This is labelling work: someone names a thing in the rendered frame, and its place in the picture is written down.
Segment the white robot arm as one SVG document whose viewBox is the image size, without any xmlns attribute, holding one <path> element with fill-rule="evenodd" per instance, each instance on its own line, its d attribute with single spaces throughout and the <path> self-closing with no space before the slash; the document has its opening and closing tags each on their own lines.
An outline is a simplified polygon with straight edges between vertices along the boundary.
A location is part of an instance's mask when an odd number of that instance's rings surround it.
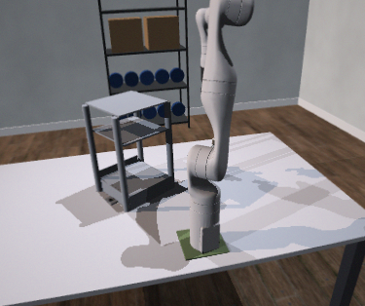
<svg viewBox="0 0 365 306">
<path fill-rule="evenodd" d="M 221 181 L 226 174 L 237 87 L 237 74 L 223 42 L 222 27 L 248 24 L 253 10 L 254 0 L 210 0 L 209 8 L 196 13 L 201 53 L 206 54 L 201 103 L 214 132 L 214 147 L 194 145 L 187 158 L 190 244 L 201 253 L 219 249 L 221 191 L 212 181 Z"/>
</svg>

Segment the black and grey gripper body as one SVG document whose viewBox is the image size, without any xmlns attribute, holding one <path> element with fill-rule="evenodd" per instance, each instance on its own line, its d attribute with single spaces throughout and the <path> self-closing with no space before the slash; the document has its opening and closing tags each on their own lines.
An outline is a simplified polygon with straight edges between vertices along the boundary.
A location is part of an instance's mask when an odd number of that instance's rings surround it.
<svg viewBox="0 0 365 306">
<path fill-rule="evenodd" d="M 202 77 L 203 77 L 203 71 L 204 71 L 205 57 L 206 57 L 206 54 L 201 54 L 201 83 L 202 83 Z"/>
</svg>

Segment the dark grey shelving unit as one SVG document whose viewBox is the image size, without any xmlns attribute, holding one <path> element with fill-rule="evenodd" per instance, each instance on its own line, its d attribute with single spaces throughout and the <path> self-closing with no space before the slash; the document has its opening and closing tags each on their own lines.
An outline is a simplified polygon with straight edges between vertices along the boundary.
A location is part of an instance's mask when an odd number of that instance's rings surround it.
<svg viewBox="0 0 365 306">
<path fill-rule="evenodd" d="M 140 119 L 139 111 L 161 104 L 164 105 L 165 127 Z M 112 123 L 93 129 L 89 106 L 113 115 Z M 129 212 L 175 187 L 170 100 L 129 91 L 85 102 L 82 109 L 95 188 L 97 192 L 103 191 L 110 196 L 104 199 L 106 202 L 110 205 L 119 202 L 124 206 L 124 211 Z M 132 113 L 134 116 L 119 119 Z M 118 165 L 116 163 L 99 169 L 93 132 L 115 141 Z M 168 174 L 144 163 L 142 140 L 163 132 L 165 132 Z M 125 159 L 123 146 L 135 142 L 138 157 L 135 155 Z"/>
</svg>

